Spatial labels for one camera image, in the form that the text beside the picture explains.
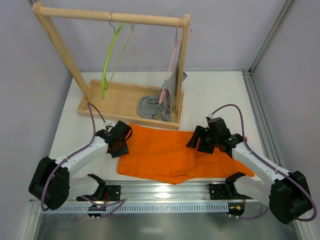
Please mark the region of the orange trousers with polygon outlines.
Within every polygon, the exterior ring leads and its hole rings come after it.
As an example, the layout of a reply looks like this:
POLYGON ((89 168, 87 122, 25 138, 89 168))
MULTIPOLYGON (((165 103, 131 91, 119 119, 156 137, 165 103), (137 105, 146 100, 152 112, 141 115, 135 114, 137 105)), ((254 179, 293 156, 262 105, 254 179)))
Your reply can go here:
POLYGON ((255 175, 218 148, 212 154, 188 148, 191 131, 155 129, 132 123, 130 127, 132 136, 126 142, 129 153, 118 160, 120 175, 172 185, 190 179, 227 178, 238 172, 249 177, 255 175))

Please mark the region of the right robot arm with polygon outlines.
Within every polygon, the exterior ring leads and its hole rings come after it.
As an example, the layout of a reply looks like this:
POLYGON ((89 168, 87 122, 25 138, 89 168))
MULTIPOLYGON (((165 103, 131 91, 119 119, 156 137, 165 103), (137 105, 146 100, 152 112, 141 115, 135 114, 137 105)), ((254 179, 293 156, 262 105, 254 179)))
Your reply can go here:
POLYGON ((256 200, 285 225, 316 209, 307 179, 300 171, 290 172, 259 156, 243 135, 231 134, 222 118, 208 117, 206 120, 207 127, 198 125, 188 146, 206 154, 213 154, 218 149, 259 177, 254 180, 240 171, 228 176, 223 186, 224 195, 230 199, 248 197, 256 200))

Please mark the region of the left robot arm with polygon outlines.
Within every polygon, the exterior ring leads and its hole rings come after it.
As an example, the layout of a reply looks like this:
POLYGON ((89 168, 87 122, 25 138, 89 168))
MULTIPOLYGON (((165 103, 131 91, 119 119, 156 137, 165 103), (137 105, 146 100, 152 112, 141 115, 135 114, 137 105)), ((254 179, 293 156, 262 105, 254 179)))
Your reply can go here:
POLYGON ((192 136, 191 131, 114 122, 94 130, 91 140, 71 153, 42 158, 28 190, 43 211, 56 210, 69 198, 101 201, 107 193, 104 180, 92 173, 82 178, 74 174, 104 155, 118 159, 121 175, 180 184, 195 177, 196 153, 186 147, 192 136))

